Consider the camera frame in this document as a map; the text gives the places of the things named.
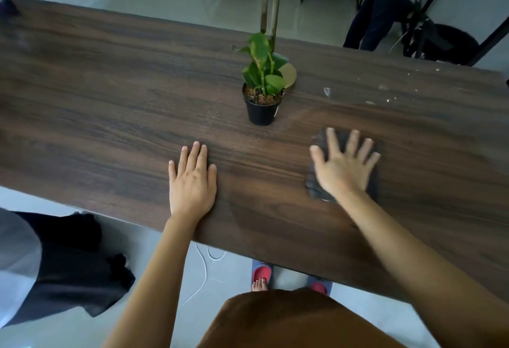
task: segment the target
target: foot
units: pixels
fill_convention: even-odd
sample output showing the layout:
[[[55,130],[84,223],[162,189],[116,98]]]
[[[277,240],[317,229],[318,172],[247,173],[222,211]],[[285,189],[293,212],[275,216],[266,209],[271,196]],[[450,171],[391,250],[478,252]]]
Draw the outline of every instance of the foot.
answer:
[[[267,285],[265,278],[260,278],[259,280],[254,281],[251,285],[252,292],[265,292],[267,290],[269,290],[269,286]]]

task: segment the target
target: gold metal stand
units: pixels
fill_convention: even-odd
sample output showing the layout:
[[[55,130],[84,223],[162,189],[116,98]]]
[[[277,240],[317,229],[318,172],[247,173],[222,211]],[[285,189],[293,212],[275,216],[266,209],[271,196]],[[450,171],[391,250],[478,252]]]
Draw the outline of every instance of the gold metal stand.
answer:
[[[267,12],[269,7],[269,0],[262,0],[262,19],[260,23],[260,32],[266,33],[267,31]],[[276,30],[277,30],[277,14],[279,12],[279,0],[272,0],[272,15],[270,17],[270,35],[269,43],[272,51],[276,45]],[[288,63],[283,65],[279,71],[283,75],[286,82],[285,89],[292,87],[297,79],[297,71],[295,67]]]

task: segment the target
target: left hand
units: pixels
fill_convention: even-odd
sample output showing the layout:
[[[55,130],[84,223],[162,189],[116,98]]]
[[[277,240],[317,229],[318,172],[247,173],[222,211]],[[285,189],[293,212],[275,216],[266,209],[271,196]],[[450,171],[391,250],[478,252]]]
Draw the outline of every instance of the left hand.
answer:
[[[196,227],[216,199],[217,168],[216,165],[210,165],[207,170],[207,146],[200,147],[199,142],[194,142],[189,155],[187,147],[182,147],[178,171],[175,171],[175,163],[170,160],[168,172],[172,216],[185,218]]]

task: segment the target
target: soil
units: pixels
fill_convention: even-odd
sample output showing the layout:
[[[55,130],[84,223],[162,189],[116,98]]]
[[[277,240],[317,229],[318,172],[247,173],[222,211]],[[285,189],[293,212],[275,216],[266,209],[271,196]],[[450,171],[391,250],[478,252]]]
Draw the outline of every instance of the soil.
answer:
[[[256,89],[250,88],[248,85],[244,87],[243,93],[244,96],[249,101],[259,106],[270,106],[272,104],[276,104],[283,97],[283,92],[280,92],[275,96],[272,95],[264,96],[262,93],[260,93]]]

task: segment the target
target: gold round base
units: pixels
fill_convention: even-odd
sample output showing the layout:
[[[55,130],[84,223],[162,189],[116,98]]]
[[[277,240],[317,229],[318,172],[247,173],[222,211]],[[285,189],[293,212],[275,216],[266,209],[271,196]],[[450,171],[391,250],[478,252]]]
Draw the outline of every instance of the gold round base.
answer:
[[[283,75],[284,81],[286,82],[285,89],[291,88],[297,79],[297,70],[295,69],[295,66],[293,66],[290,63],[284,64],[281,68],[279,68],[279,71]]]

